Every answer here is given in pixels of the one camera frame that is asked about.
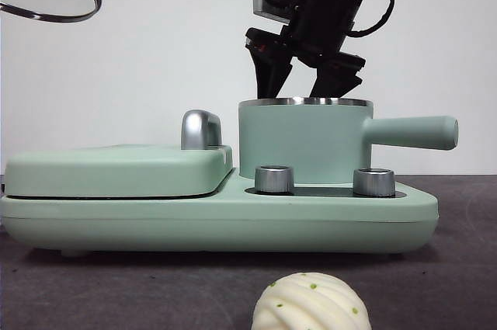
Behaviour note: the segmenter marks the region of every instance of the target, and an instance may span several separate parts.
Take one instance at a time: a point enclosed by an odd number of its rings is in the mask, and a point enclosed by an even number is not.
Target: metal knob
[[[282,165],[257,167],[255,190],[261,193],[292,193],[294,191],[294,169]]]
[[[355,194],[377,197],[395,195],[395,174],[390,169],[357,169],[353,181]]]

